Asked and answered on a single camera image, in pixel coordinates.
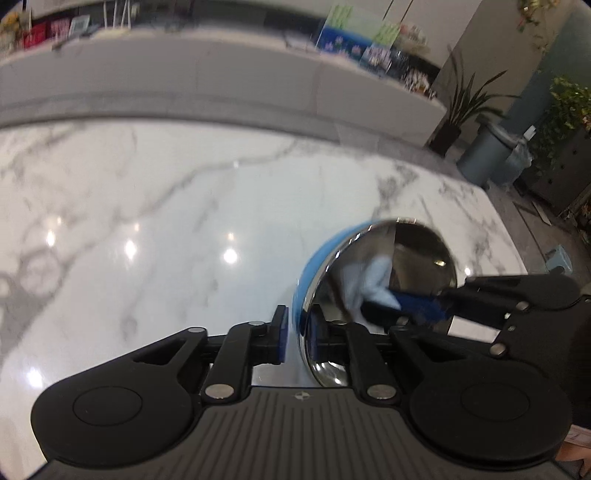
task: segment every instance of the cabinet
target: cabinet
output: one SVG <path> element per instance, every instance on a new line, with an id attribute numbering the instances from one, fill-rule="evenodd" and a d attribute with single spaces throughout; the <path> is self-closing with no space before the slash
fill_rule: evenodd
<path id="1" fill-rule="evenodd" d="M 579 130 L 566 144 L 555 168 L 531 185 L 531 191 L 548 201 L 559 215 L 591 184 L 591 139 Z"/>

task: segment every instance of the wall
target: wall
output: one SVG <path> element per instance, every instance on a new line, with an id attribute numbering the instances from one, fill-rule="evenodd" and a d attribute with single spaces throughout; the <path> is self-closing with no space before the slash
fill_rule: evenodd
<path id="1" fill-rule="evenodd" d="M 547 38 L 550 43 L 569 17 L 574 1 L 562 0 L 557 8 L 546 12 Z M 517 30 L 520 18 L 515 0 L 483 0 L 480 3 L 454 49 L 456 54 L 462 53 L 467 77 L 476 73 L 475 85 L 480 86 L 493 75 L 508 70 L 488 87 L 488 91 L 521 94 L 543 57 L 543 52 L 534 45 L 534 35 L 543 32 L 543 27 L 527 25 L 525 31 L 520 33 Z M 452 85 L 452 77 L 452 64 L 448 60 L 435 82 L 444 103 L 448 102 L 446 91 Z M 490 105 L 506 112 L 512 102 L 513 99 L 495 99 Z M 473 119 L 468 120 L 462 126 L 460 139 L 472 142 L 477 130 L 477 123 Z"/>
<path id="2" fill-rule="evenodd" d="M 543 116 L 552 97 L 550 84 L 555 76 L 566 76 L 576 83 L 591 87 L 591 7 L 576 0 L 563 29 L 546 54 L 539 69 L 507 112 L 501 124 L 507 130 L 522 134 Z"/>
<path id="3" fill-rule="evenodd" d="M 404 17 L 405 23 L 418 25 L 428 38 L 428 49 L 420 53 L 431 63 L 442 67 L 478 9 L 481 0 L 414 0 Z M 389 12 L 387 18 L 400 22 Z"/>

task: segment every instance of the small blue object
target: small blue object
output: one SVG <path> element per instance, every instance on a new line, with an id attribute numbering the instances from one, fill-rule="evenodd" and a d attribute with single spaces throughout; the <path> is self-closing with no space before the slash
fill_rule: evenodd
<path id="1" fill-rule="evenodd" d="M 290 313 L 289 309 L 285 309 L 285 315 L 281 320 L 281 327 L 279 328 L 279 362 L 285 362 L 285 352 L 287 350 L 287 335 L 290 328 Z"/>
<path id="2" fill-rule="evenodd" d="M 546 253 L 546 268 L 548 271 L 552 271 L 556 267 L 563 267 L 566 275 L 572 275 L 573 264 L 570 261 L 570 257 L 562 245 L 553 248 Z"/>
<path id="3" fill-rule="evenodd" d="M 448 314 L 441 308 L 437 299 L 412 295 L 410 293 L 393 292 L 400 302 L 401 310 L 413 316 L 420 316 L 427 323 L 437 323 L 447 320 Z"/>

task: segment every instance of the trash bin lid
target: trash bin lid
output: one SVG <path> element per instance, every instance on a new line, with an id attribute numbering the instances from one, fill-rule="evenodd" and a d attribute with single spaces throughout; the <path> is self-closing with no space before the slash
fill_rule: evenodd
<path id="1" fill-rule="evenodd" d="M 503 127 L 499 127 L 499 125 L 495 125 L 490 122 L 486 124 L 486 127 L 504 146 L 510 148 L 511 150 L 517 146 L 519 139 L 521 138 L 519 135 L 510 134 Z"/>

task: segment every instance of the screw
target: screw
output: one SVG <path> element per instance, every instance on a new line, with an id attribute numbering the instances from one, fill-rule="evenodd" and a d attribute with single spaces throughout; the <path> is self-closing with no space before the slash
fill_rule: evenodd
<path id="1" fill-rule="evenodd" d="M 501 356 L 506 351 L 507 351 L 507 347 L 505 345 L 503 345 L 502 343 L 495 343 L 494 345 L 491 346 L 491 349 L 489 350 L 489 352 L 493 356 Z"/>
<path id="2" fill-rule="evenodd" d="M 528 308 L 530 308 L 530 304 L 527 303 L 526 301 L 521 301 L 519 302 L 517 305 L 515 305 L 515 308 L 517 310 L 519 310 L 520 312 L 524 312 L 526 311 Z"/>
<path id="3" fill-rule="evenodd" d="M 208 397 L 217 398 L 218 400 L 231 397 L 233 393 L 234 389 L 225 383 L 214 383 L 205 389 L 205 394 Z"/>
<path id="4" fill-rule="evenodd" d="M 372 385 L 368 388 L 368 395 L 376 400 L 389 400 L 396 395 L 396 389 L 392 385 Z"/>

